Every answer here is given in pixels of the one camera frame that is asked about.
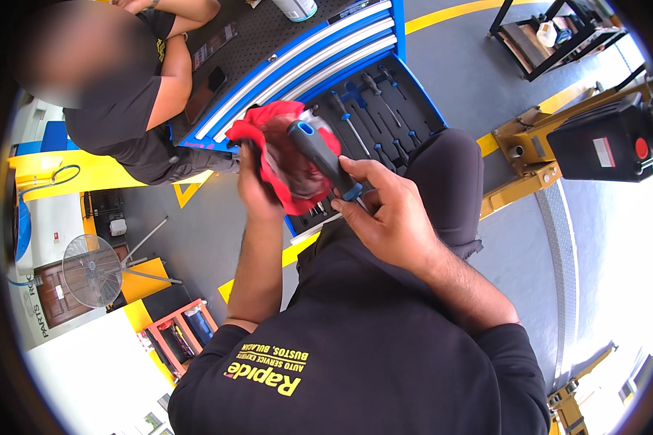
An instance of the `screwdriver handle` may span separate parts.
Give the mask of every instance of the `screwdriver handle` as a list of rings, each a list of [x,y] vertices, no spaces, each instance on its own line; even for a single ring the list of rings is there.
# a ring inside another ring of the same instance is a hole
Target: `screwdriver handle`
[[[370,89],[373,90],[373,93],[375,94],[375,96],[379,96],[379,95],[382,94],[382,90],[377,87],[377,83],[374,82],[374,80],[370,76],[370,74],[363,73],[363,74],[361,74],[361,78],[370,87]]]
[[[333,95],[333,99],[336,101],[338,108],[341,110],[341,121],[345,121],[351,117],[351,114],[348,113],[348,110],[346,110],[346,106],[343,105],[343,101],[341,101],[341,97],[338,96],[338,93],[336,91],[331,91],[331,95]]]
[[[392,77],[392,74],[389,74],[389,70],[384,67],[384,65],[378,66],[379,70],[382,72],[382,74],[387,78],[389,81],[389,84],[391,84],[393,87],[397,87],[399,83],[395,82],[394,77]]]
[[[407,154],[406,151],[404,151],[404,148],[402,148],[402,144],[399,141],[399,139],[394,139],[394,142],[392,142],[392,144],[394,144],[394,148],[397,149],[397,153],[399,153],[399,157],[401,158],[402,163],[404,165],[408,165],[409,164],[409,155]]]
[[[322,135],[305,121],[293,121],[287,128],[287,135],[297,150],[314,163],[331,184],[338,189],[344,201],[358,198],[363,186],[343,170],[336,154],[331,152]]]
[[[387,157],[387,154],[382,149],[382,144],[374,144],[374,150],[377,151],[379,156],[379,161],[382,162],[385,168],[391,170],[394,173],[397,173],[397,169],[394,167],[394,163]]]
[[[420,139],[416,135],[416,132],[411,130],[409,132],[409,136],[411,137],[411,140],[414,141],[414,146],[419,146],[420,145]]]

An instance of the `fan grille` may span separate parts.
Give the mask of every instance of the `fan grille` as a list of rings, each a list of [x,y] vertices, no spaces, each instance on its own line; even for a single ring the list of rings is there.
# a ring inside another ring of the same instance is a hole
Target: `fan grille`
[[[99,236],[75,237],[65,249],[63,278],[79,303],[101,308],[121,292],[122,267],[111,245]]]

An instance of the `hand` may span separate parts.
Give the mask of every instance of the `hand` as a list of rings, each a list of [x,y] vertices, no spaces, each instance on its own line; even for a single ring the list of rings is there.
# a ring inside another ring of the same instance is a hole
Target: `hand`
[[[246,208],[247,221],[281,222],[286,215],[275,194],[267,192],[257,177],[254,153],[247,144],[239,147],[237,191]]]
[[[363,195],[374,215],[352,201],[335,199],[331,207],[343,214],[375,257],[417,276],[425,273],[445,247],[433,231],[416,183],[392,173],[379,161],[341,156],[339,163],[358,182],[374,187]]]
[[[150,0],[109,0],[109,3],[135,15],[147,8],[150,5]]]

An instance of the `yellow floor line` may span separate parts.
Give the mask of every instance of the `yellow floor line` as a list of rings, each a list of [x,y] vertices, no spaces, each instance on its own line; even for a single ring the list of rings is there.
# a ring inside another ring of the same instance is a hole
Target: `yellow floor line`
[[[547,0],[515,0],[513,5],[519,4],[528,4],[528,3],[551,3]],[[460,15],[483,11],[484,9],[500,8],[503,4],[503,0],[480,0],[472,1],[471,3],[465,3],[462,5],[452,6],[451,8],[446,8],[441,11],[434,13],[429,13],[423,15],[422,17],[414,18],[413,20],[406,23],[404,31],[407,35],[413,33],[417,30],[425,29],[428,26],[437,24],[439,22],[444,22],[451,18],[459,17]]]
[[[542,101],[539,107],[542,108],[544,113],[554,113],[566,106],[566,104],[583,95],[588,89],[594,86],[595,82],[589,78],[580,79],[578,82],[573,83],[561,92],[552,95],[548,99]],[[492,152],[498,150],[498,142],[493,134],[489,133],[476,140],[476,143],[481,147],[481,157],[486,157]]]
[[[197,192],[197,190],[203,186],[203,183],[208,180],[210,175],[213,173],[212,170],[206,170],[204,173],[200,173],[194,177],[189,178],[193,184],[189,184],[188,187],[182,192],[181,185],[173,185],[174,193],[177,195],[177,201],[179,201],[179,208],[184,208],[184,205],[189,202],[192,196]]]
[[[496,138],[491,133],[476,139],[476,143],[481,147],[481,157],[486,157],[498,150],[498,142],[496,142]]]
[[[559,109],[578,98],[594,85],[595,81],[591,81],[589,78],[585,77],[580,79],[578,82],[573,83],[571,86],[568,86],[563,91],[552,95],[548,99],[542,101],[539,104],[539,107],[544,113],[557,112]]]
[[[297,245],[292,245],[283,249],[283,261],[282,261],[283,267],[291,265],[294,262],[296,262],[298,254],[300,254],[300,252],[305,250],[305,248],[309,247],[312,243],[314,243],[319,236],[320,233],[318,232],[314,236],[310,236],[307,239],[301,241]],[[227,301],[230,300],[230,293],[233,291],[234,284],[235,284],[235,280],[231,280],[218,287],[218,291],[220,292],[220,295],[223,297],[223,300],[225,300],[225,303],[227,303]]]

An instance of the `red button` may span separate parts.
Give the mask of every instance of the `red button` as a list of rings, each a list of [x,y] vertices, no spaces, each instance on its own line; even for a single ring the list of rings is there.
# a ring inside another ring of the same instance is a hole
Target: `red button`
[[[645,159],[646,157],[648,157],[648,144],[645,143],[644,138],[636,139],[636,144],[634,146],[634,149],[636,150],[636,155],[638,156],[639,159]]]

